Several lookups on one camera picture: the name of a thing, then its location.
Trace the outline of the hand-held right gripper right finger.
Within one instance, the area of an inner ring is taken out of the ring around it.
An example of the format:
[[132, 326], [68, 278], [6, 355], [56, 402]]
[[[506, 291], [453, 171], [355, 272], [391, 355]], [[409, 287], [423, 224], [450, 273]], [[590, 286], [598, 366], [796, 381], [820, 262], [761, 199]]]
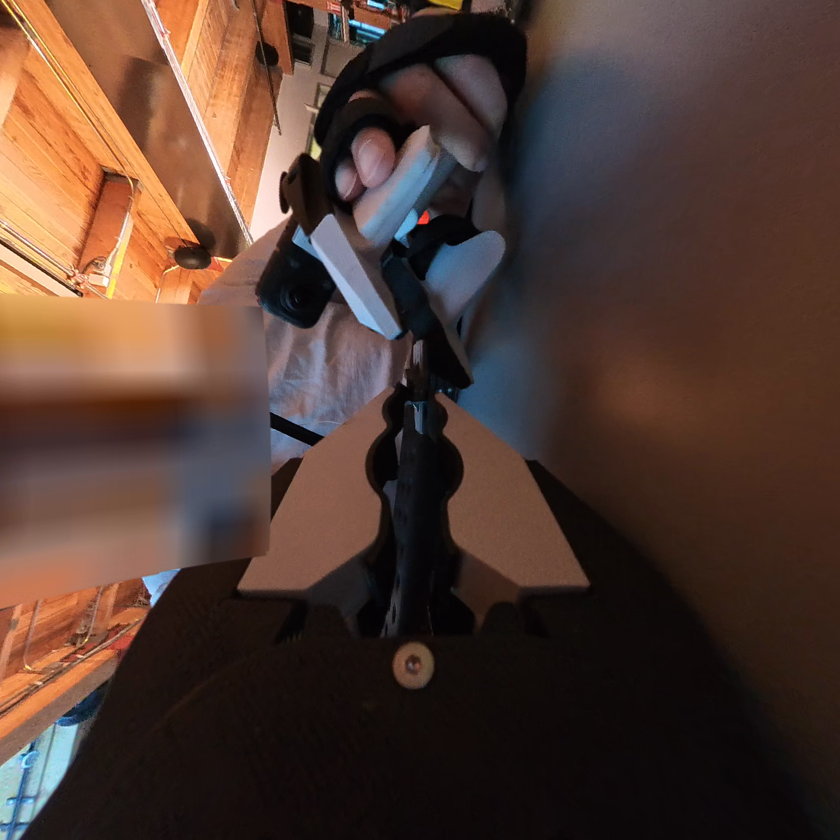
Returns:
[[445, 395], [436, 402], [462, 465], [447, 504], [454, 594], [486, 615], [498, 603], [585, 592], [590, 582], [525, 459]]

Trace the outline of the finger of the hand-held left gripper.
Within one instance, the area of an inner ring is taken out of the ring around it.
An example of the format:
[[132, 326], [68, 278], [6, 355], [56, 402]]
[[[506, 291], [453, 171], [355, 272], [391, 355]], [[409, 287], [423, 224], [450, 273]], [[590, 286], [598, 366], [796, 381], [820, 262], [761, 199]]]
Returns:
[[436, 247], [423, 276], [417, 269], [426, 259], [416, 256], [410, 261], [413, 389], [432, 389], [433, 378], [458, 389], [472, 385], [474, 375], [458, 325], [499, 267], [505, 250], [504, 237], [488, 230], [457, 245]]
[[365, 243], [353, 219], [326, 215], [311, 231], [311, 245], [357, 320], [388, 340], [434, 333], [434, 310], [407, 260], [387, 248], [383, 257]]

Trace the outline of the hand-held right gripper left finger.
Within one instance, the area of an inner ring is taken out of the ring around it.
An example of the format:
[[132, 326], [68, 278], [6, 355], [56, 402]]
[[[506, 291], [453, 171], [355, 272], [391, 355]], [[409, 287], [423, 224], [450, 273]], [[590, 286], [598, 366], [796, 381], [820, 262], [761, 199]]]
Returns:
[[250, 561], [238, 593], [336, 608], [355, 618], [371, 599], [366, 560], [385, 514], [371, 449], [387, 432], [384, 389], [302, 457], [270, 524], [267, 554]]

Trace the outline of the grey desk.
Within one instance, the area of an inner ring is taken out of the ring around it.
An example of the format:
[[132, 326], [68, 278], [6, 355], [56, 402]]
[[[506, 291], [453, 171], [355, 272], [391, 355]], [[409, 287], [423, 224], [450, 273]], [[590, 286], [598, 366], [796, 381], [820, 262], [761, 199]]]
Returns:
[[838, 838], [838, 2], [531, 2], [468, 409], [676, 584]]

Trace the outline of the person's left hand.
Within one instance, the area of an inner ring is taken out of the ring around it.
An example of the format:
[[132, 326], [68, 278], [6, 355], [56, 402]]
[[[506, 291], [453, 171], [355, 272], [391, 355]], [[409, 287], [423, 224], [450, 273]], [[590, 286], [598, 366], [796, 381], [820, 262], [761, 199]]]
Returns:
[[[352, 101], [387, 102], [403, 123], [429, 126], [438, 144], [456, 160], [431, 202], [432, 215], [465, 216], [491, 164], [508, 113], [508, 100], [494, 66], [480, 56], [452, 56], [432, 66], [414, 65], [382, 80], [375, 90], [358, 91]], [[351, 141], [350, 156], [337, 166], [339, 198], [354, 203], [384, 183], [396, 164], [391, 136], [376, 127]]]

